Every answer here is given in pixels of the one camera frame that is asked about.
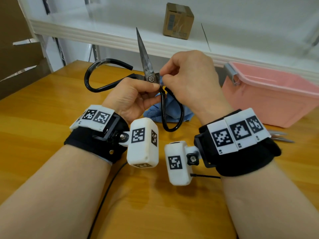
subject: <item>wooden table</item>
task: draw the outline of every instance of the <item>wooden table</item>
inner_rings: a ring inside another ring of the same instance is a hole
[[[76,61],[0,101],[0,203],[62,146],[69,126],[84,109],[101,104],[107,96],[108,92],[85,88],[83,76],[89,65]],[[102,66],[92,74],[91,84],[100,87],[130,73]],[[236,238],[219,179],[198,177],[184,187],[168,180],[164,145],[179,140],[193,145],[199,126],[196,117],[173,133],[158,124],[159,164],[153,169],[123,168],[92,238]],[[296,143],[279,142],[283,154],[276,160],[319,209],[319,109],[285,131]],[[105,186],[125,157],[113,166]],[[217,175],[202,162],[193,170]]]

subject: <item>blue cloth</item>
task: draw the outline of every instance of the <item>blue cloth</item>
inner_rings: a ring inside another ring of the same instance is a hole
[[[166,121],[167,122],[178,122],[181,117],[181,108],[179,107],[178,103],[174,98],[167,94],[166,98]],[[191,118],[194,116],[194,113],[187,107],[184,107],[184,121],[190,121]],[[161,105],[157,103],[151,106],[147,111],[144,112],[144,117],[148,117],[152,119],[154,122],[162,122],[161,117]]]

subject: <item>forearm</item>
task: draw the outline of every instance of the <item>forearm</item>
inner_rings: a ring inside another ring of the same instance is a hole
[[[221,180],[240,239],[319,238],[318,211],[274,161]]]
[[[110,167],[62,147],[0,206],[1,238],[86,238]]]

